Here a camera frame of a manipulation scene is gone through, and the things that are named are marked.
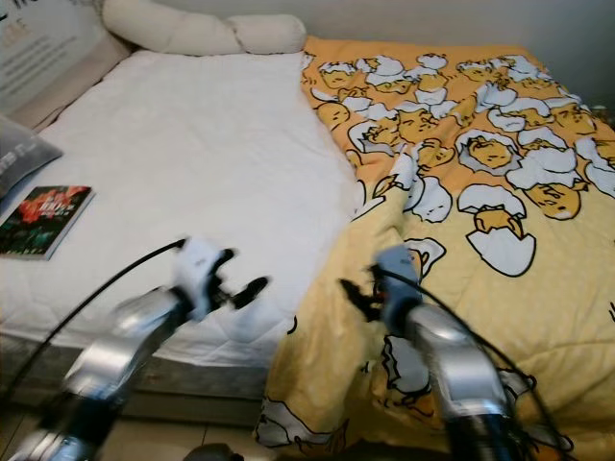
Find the red flower on book cover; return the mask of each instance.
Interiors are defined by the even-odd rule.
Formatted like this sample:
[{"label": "red flower on book cover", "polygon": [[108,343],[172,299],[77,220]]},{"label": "red flower on book cover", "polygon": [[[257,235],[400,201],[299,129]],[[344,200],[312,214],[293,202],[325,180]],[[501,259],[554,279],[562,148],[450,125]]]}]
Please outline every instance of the red flower on book cover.
[{"label": "red flower on book cover", "polygon": [[[43,215],[43,204],[53,201],[55,206],[68,206],[70,205],[70,198],[84,189],[86,188],[82,186],[68,187],[66,192],[60,192],[58,189],[51,189],[49,192],[40,194],[32,200],[24,200],[19,205],[21,219],[26,224],[32,224],[37,221],[41,215]],[[47,218],[54,217],[53,212],[44,214]]]}]

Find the quilted mattress surface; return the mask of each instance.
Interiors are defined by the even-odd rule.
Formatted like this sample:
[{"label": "quilted mattress surface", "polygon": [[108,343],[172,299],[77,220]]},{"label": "quilted mattress surface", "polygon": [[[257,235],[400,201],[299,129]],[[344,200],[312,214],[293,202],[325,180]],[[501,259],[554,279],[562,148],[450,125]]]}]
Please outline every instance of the quilted mattress surface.
[{"label": "quilted mattress surface", "polygon": [[[96,196],[49,261],[0,261],[0,331],[40,340],[122,267],[193,235],[238,249],[222,271],[229,289],[272,282],[240,311],[182,327],[158,356],[267,366],[355,209],[352,168],[299,88],[302,57],[140,51],[68,108],[41,134],[64,156],[14,193],[1,219],[35,185],[91,185]],[[89,344],[118,303],[171,282],[173,257],[119,281],[56,344]]]}]

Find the black cable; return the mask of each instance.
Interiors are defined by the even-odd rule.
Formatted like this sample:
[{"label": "black cable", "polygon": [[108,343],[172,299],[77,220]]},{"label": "black cable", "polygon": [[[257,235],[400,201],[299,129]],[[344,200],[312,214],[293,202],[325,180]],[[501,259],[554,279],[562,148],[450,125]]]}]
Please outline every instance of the black cable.
[{"label": "black cable", "polygon": [[58,333],[60,333],[64,327],[66,327],[66,325],[73,320],[82,310],[84,310],[84,308],[86,308],[86,306],[88,304],[90,304],[92,301],[94,301],[103,291],[105,291],[107,288],[109,288],[111,285],[113,285],[114,283],[116,283],[119,279],[121,279],[122,277],[124,277],[126,274],[128,274],[129,272],[131,272],[133,269],[135,269],[137,266],[140,266],[141,264],[143,264],[144,262],[152,259],[153,257],[156,257],[162,253],[168,252],[169,250],[172,250],[174,248],[181,248],[183,246],[183,244],[185,243],[185,239],[182,240],[178,240],[177,242],[173,242],[173,243],[169,243],[168,245],[165,245],[164,247],[158,248],[157,250],[152,251],[151,253],[145,255],[144,257],[138,259],[137,261],[133,262],[131,265],[125,267],[124,269],[122,269],[120,272],[118,272],[117,274],[115,274],[113,277],[111,277],[109,280],[107,280],[103,285],[101,285],[96,291],[94,291],[91,295],[89,295],[81,304],[79,304],[77,307],[75,307],[66,317],[64,317],[64,319],[47,335],[47,337],[44,339],[44,341],[42,343],[40,343],[37,348],[35,349],[35,351],[32,353],[32,355],[30,355],[30,357],[28,357],[28,360],[26,360],[24,362],[24,364],[19,368],[19,371],[17,372],[17,374],[15,375],[15,377],[12,379],[11,383],[9,384],[9,386],[7,387],[7,391],[4,393],[4,395],[2,396],[2,403],[0,408],[7,408],[9,402],[12,399],[13,394],[15,393],[15,390],[17,389],[17,387],[21,384],[21,382],[23,381],[23,379],[26,377],[26,375],[30,372],[30,370],[32,369],[32,367],[34,366],[35,362],[38,360],[38,358],[40,357],[40,355],[45,352],[45,350],[49,347],[49,345],[51,344],[51,341],[58,335]]},{"label": "black cable", "polygon": [[[486,339],[484,339],[482,336],[480,336],[478,333],[474,332],[470,326],[463,320],[461,319],[457,314],[455,314],[453,312],[453,310],[448,307],[443,301],[439,300],[435,295],[432,294],[432,292],[430,292],[429,290],[427,290],[426,288],[423,288],[421,285],[419,285],[417,282],[415,282],[414,280],[408,279],[404,276],[400,276],[399,274],[396,274],[394,272],[390,272],[390,271],[386,271],[381,269],[380,267],[376,266],[374,268],[374,273],[378,276],[386,276],[386,277],[391,277],[392,279],[396,279],[399,280],[409,286],[411,286],[412,288],[414,288],[416,291],[430,297],[432,300],[434,300],[437,304],[440,305],[440,307],[442,309],[444,309],[448,314],[450,314],[455,320],[457,320],[464,328],[466,328],[470,334],[472,335],[472,337],[477,340],[480,344],[482,344],[483,346],[485,346],[487,349],[491,350],[493,353],[495,353],[505,364],[506,366],[508,366],[514,373],[520,375],[520,376],[525,376],[526,374],[523,373],[516,365],[515,363],[502,351],[500,351],[496,346],[494,346],[492,343],[490,343],[489,341],[487,341]],[[562,461],[565,461],[568,459],[568,456],[566,455],[566,452],[564,450],[564,447],[561,444],[561,439],[559,437],[559,432],[557,431],[557,428],[555,426],[555,422],[553,420],[553,418],[551,417],[551,415],[549,414],[549,410],[547,410],[547,405],[545,405],[545,403],[542,401],[542,399],[540,398],[540,396],[538,395],[538,392],[532,388],[530,386],[529,388],[529,393],[532,396],[532,399],[534,400],[534,403],[536,404],[536,406],[538,407],[538,410],[540,412],[540,416],[543,420],[543,422],[545,423],[545,426],[547,427],[547,429],[551,432],[551,434],[553,435],[553,440],[555,441],[555,448],[557,449],[557,454],[559,455],[559,458]]]}]

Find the gray pillow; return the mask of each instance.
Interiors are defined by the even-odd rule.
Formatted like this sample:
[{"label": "gray pillow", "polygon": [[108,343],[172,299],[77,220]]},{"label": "gray pillow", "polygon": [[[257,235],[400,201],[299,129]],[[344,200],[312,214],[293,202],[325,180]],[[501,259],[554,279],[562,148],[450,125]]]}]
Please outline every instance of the gray pillow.
[{"label": "gray pillow", "polygon": [[0,115],[0,200],[21,179],[61,155],[57,147]]}]

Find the pillow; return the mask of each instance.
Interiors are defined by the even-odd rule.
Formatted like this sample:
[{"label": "pillow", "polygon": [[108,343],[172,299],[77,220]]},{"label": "pillow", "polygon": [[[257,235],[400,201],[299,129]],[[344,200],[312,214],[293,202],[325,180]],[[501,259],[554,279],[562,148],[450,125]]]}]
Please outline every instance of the pillow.
[{"label": "pillow", "polygon": [[61,155],[57,147],[0,115],[0,200],[24,177]]},{"label": "pillow", "polygon": [[301,20],[288,14],[234,16],[186,12],[152,0],[107,0],[107,28],[143,48],[192,56],[297,53],[306,41]]}]

